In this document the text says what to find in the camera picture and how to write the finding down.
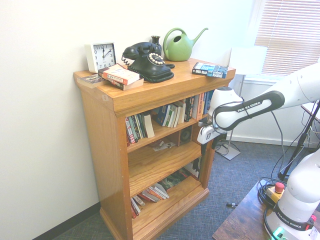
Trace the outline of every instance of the window blinds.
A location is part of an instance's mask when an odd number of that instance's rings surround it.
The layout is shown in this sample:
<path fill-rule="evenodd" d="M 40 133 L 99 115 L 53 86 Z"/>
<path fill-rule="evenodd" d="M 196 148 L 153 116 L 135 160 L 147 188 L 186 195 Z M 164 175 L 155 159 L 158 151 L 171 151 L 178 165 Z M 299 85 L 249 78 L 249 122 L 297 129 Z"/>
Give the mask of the window blinds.
<path fill-rule="evenodd" d="M 320 57 L 320 0 L 266 0 L 256 46 L 268 48 L 262 75 L 287 76 Z"/>

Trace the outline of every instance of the clock face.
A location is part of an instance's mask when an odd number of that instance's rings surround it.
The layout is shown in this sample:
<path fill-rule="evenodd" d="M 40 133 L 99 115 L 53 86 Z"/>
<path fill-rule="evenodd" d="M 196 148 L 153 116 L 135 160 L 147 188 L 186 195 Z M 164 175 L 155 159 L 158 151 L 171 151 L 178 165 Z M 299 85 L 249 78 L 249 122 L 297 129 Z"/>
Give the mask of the clock face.
<path fill-rule="evenodd" d="M 97 69 L 103 69 L 116 64 L 115 46 L 113 43 L 93 45 L 94 61 Z"/>

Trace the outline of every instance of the black stand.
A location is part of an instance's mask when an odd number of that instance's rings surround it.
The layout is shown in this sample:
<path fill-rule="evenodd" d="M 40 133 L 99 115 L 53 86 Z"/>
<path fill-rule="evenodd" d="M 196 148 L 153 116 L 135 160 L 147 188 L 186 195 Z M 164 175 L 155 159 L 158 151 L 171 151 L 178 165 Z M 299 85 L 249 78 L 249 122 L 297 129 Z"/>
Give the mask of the black stand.
<path fill-rule="evenodd" d="M 295 150 L 294 150 L 294 152 L 293 152 L 293 154 L 292 154 L 292 156 L 291 156 L 291 158 L 290 158 L 290 160 L 288 162 L 290 164 L 285 168 L 283 173 L 279 172 L 278 178 L 281 181 L 283 181 L 285 179 L 285 177 L 288 177 L 287 173 L 288 173 L 288 171 L 289 171 L 289 169 L 290 169 L 290 167 L 291 167 L 291 165 L 293 163 L 293 159 L 297 156 L 300 148 L 304 145 L 304 142 L 305 142 L 305 140 L 307 138 L 307 135 L 308 135 L 308 131 L 309 131 L 310 127 L 312 126 L 313 121 L 315 120 L 315 117 L 316 117 L 316 115 L 318 113 L 319 108 L 320 108 L 320 103 L 317 104 L 317 107 L 315 108 L 314 112 L 310 113 L 311 118 L 310 118 L 309 122 L 307 123 L 307 126 L 305 127 L 305 130 L 304 130 L 303 134 L 300 136 L 298 144 L 295 147 Z"/>

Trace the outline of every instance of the black vase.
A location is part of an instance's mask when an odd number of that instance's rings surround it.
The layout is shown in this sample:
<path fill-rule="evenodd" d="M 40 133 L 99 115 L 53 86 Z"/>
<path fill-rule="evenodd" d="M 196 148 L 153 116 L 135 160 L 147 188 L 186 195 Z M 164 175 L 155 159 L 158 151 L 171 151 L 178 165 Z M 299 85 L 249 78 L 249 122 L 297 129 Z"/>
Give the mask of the black vase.
<path fill-rule="evenodd" d="M 151 36 L 151 38 L 152 38 L 152 43 L 155 44 L 155 45 L 158 45 L 160 50 L 162 50 L 162 47 L 161 47 L 161 45 L 159 43 L 160 36 Z"/>

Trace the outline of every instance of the white lamp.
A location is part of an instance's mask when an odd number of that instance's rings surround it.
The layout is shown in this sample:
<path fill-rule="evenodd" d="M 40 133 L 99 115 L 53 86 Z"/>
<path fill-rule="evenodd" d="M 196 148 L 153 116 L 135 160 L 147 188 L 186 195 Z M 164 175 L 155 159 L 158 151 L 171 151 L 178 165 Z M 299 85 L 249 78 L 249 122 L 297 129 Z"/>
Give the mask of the white lamp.
<path fill-rule="evenodd" d="M 240 97 L 246 75 L 261 74 L 266 59 L 267 49 L 268 48 L 265 46 L 233 47 L 231 49 L 229 66 L 235 68 L 235 74 L 242 75 L 240 91 L 238 93 Z M 216 150 L 216 152 L 229 160 L 240 154 L 238 150 L 230 147 L 233 132 L 234 131 L 232 130 L 228 145 L 225 146 L 223 144 L 222 147 Z"/>

